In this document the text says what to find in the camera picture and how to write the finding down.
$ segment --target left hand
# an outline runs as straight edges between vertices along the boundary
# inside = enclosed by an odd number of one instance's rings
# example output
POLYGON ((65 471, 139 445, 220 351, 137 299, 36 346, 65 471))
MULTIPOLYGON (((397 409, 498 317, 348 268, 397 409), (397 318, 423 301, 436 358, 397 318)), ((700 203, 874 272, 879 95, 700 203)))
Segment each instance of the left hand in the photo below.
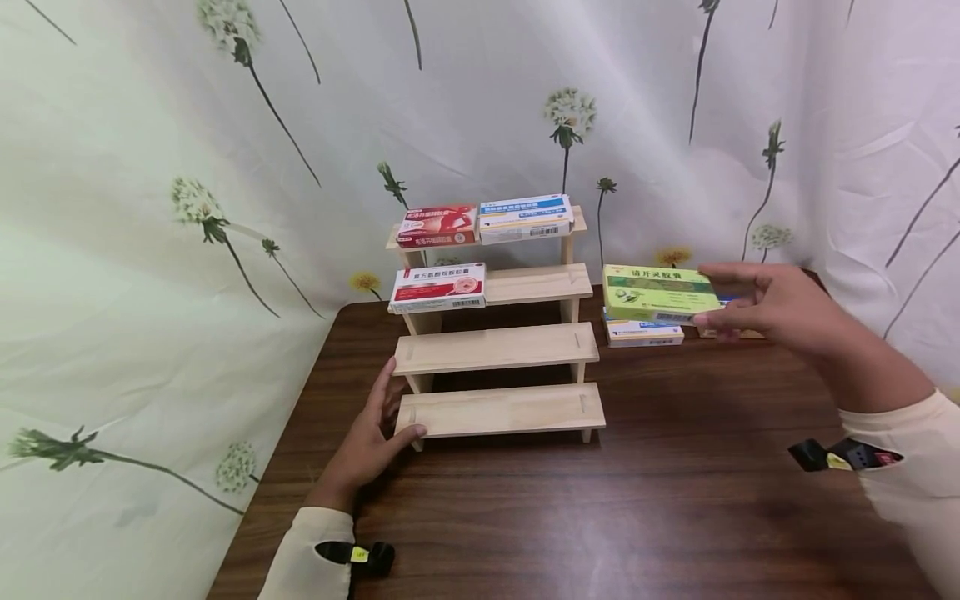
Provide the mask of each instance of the left hand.
POLYGON ((304 506, 320 506, 351 513, 363 486, 376 479, 400 450, 426 435, 424 425, 409 425, 389 440, 383 433, 400 408, 402 379, 392 380, 396 359, 391 357, 373 383, 367 405, 353 422, 340 448, 327 463, 304 506))

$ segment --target shelf step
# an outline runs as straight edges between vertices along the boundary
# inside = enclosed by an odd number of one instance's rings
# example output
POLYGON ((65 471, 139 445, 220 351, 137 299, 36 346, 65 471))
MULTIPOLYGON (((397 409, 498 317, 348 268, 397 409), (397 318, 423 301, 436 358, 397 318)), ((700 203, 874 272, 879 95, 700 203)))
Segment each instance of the shelf step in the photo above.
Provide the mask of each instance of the shelf step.
POLYGON ((538 367, 600 360, 590 323, 403 336, 395 375, 538 367))
POLYGON ((595 383, 410 394, 400 401, 396 429, 413 423, 426 425, 426 438, 607 426, 595 383))
POLYGON ((593 296, 587 265, 554 265, 487 273, 487 306, 593 296))
MULTIPOLYGON (((573 209, 573 229, 570 230, 570 234, 572 235, 573 233, 586 231, 587 221, 584 220, 584 210, 576 204, 571 206, 570 208, 573 209)), ((465 246, 480 245, 480 242, 477 241, 477 242, 473 242, 472 244, 454 244, 452 246, 432 246, 430 248, 401 248, 396 244, 396 233, 399 230, 400 230, 400 223, 397 223, 390 229, 390 237, 387 238, 387 250, 400 251, 400 252, 423 252, 424 250, 442 250, 444 248, 463 248, 465 246)))

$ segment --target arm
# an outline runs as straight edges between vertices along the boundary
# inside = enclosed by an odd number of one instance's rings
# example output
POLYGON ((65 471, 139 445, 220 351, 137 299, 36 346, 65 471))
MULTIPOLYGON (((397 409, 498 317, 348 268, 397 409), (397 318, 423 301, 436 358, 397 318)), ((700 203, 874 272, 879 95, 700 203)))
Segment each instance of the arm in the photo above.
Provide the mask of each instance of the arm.
POLYGON ((903 527, 934 587, 960 598, 960 407, 800 269, 730 263, 701 272, 753 292, 696 324, 726 341, 754 329, 791 349, 824 378, 851 438, 904 456, 857 474, 879 515, 903 527))
POLYGON ((392 428, 400 405, 402 382, 391 380, 395 365, 391 358, 380 371, 363 412, 307 495, 276 551, 260 600, 346 600, 349 565, 321 558, 314 546, 322 541, 354 542, 350 515, 357 492, 426 433, 423 425, 410 425, 389 440, 383 433, 392 428))

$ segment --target fabric backdrop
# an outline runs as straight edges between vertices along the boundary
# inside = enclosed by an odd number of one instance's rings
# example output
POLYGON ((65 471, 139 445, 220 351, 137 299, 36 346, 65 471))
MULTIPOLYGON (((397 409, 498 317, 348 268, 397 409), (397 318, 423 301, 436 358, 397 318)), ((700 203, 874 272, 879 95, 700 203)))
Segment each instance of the fabric backdrop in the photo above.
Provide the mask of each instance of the fabric backdrop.
POLYGON ((5 0, 0 596, 203 597, 337 309, 389 288, 406 205, 565 189, 594 282, 804 265, 960 386, 958 22, 949 0, 5 0))

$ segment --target cream sleeve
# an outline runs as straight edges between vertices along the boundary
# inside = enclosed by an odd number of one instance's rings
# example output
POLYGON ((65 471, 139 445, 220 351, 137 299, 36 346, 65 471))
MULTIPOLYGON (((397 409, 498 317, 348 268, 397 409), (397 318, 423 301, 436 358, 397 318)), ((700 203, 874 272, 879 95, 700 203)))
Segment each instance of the cream sleeve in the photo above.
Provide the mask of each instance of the cream sleeve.
POLYGON ((858 471, 860 483, 879 515, 903 528, 930 583, 960 599, 960 406, 935 392, 896 411, 840 418, 854 440, 903 455, 858 471))
POLYGON ((321 558, 313 547, 322 541, 353 543, 353 517, 301 508, 276 550, 260 600, 347 600, 350 565, 321 558))

